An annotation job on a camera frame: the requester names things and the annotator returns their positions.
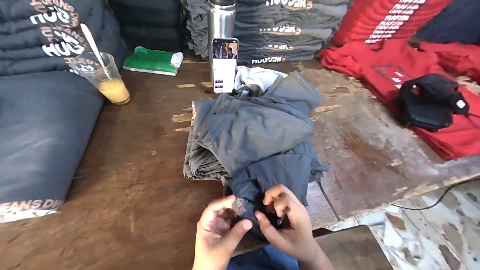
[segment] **wooden workbench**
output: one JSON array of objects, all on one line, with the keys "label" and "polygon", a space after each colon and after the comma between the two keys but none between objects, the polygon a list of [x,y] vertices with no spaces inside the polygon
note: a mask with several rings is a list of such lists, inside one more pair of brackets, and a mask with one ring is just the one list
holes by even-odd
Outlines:
[{"label": "wooden workbench", "polygon": [[[320,162],[309,185],[314,228],[480,174],[480,156],[445,162],[353,79],[317,61],[300,70],[321,93],[312,114]],[[216,181],[183,177],[191,102],[215,98],[206,62],[175,77],[123,71],[132,101],[106,104],[59,213],[0,225],[0,270],[189,269],[195,226],[222,195]]]}]

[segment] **black bag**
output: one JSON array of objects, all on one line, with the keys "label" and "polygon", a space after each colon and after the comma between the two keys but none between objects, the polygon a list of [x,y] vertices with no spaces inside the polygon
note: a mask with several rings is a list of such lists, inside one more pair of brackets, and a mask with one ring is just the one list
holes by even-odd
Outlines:
[{"label": "black bag", "polygon": [[437,131],[452,124],[452,114],[468,114],[469,105],[458,84],[440,74],[428,74],[406,81],[395,100],[400,108],[399,120]]}]

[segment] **red t-shirt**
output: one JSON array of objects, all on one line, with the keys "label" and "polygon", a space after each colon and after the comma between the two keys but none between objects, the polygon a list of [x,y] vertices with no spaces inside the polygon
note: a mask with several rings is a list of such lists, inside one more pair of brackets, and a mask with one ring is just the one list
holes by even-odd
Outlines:
[{"label": "red t-shirt", "polygon": [[[321,63],[330,69],[361,79],[367,88],[389,109],[403,82],[423,75],[438,73],[451,78],[438,64],[433,52],[412,48],[407,39],[389,39],[373,45],[353,41],[340,48],[320,52]],[[470,112],[480,115],[480,96],[459,87]],[[480,153],[480,118],[453,115],[453,124],[438,132],[411,126],[430,147],[444,159],[457,159]]]},{"label": "red t-shirt", "polygon": [[462,43],[420,43],[420,49],[437,54],[447,71],[472,78],[480,84],[480,46]]},{"label": "red t-shirt", "polygon": [[[436,16],[451,0],[426,0],[424,3],[401,3],[399,0],[357,0],[345,15],[332,41],[343,45],[353,40],[406,38]],[[386,16],[399,19],[387,20]],[[380,22],[403,22],[398,29],[377,29]]]}]

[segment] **smartphone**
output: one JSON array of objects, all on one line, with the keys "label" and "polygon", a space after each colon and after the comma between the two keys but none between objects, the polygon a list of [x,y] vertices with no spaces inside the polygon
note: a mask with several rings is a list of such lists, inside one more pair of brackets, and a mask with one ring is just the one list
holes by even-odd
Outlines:
[{"label": "smartphone", "polygon": [[212,40],[212,83],[215,93],[231,93],[235,83],[239,40],[214,38]]}]

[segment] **blue jeans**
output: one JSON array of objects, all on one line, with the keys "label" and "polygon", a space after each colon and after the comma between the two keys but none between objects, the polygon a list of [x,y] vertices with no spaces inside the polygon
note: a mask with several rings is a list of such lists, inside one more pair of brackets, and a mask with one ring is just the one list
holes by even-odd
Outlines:
[{"label": "blue jeans", "polygon": [[267,245],[233,257],[227,270],[299,270],[299,265],[294,258]]}]

